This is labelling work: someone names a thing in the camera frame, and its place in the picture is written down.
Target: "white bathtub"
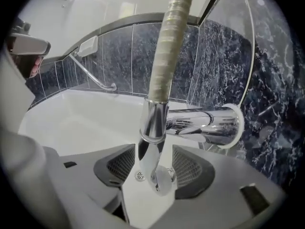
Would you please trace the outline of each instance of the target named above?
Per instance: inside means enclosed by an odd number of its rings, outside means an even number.
[[[30,109],[19,133],[56,149],[60,156],[137,144],[142,104],[141,97],[66,90]],[[184,108],[186,104],[170,102],[170,109]],[[171,167],[173,144],[198,148],[197,142],[167,136],[160,160],[165,167]],[[147,181],[135,180],[139,169],[136,155],[123,194],[131,225],[146,229],[171,206],[174,191],[165,197],[156,195]]]

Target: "grab bar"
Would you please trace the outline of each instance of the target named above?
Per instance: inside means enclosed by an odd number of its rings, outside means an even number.
[[[71,54],[69,54],[70,58],[73,59],[74,62],[76,62],[77,66],[81,68],[82,71],[86,73],[86,75],[93,80],[100,88],[107,90],[107,91],[116,91],[117,87],[115,83],[112,83],[111,86],[105,86],[103,85],[97,78],[94,77],[93,74],[91,74],[76,58],[74,58]]]

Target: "ribbed hose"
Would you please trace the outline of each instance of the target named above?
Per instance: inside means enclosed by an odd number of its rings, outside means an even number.
[[[170,0],[154,55],[149,100],[156,102],[168,100],[191,3],[192,0]]]

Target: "marble wall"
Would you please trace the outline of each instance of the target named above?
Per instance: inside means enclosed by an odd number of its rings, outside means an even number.
[[[116,83],[115,94],[145,96],[161,23],[139,24],[99,36],[98,51],[77,59],[102,84]],[[173,77],[170,98],[186,102],[194,71],[199,28],[187,26]],[[64,89],[102,91],[69,57],[43,64],[39,74],[27,80],[36,98],[32,106]]]
[[[304,70],[304,53],[272,0],[218,0],[199,29],[187,101],[207,110],[240,105],[245,131],[229,151],[210,151],[245,160],[288,191],[304,153]]]

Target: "drain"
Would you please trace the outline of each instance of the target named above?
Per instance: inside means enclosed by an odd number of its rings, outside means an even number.
[[[145,177],[140,170],[135,172],[134,178],[140,182],[145,180]]]

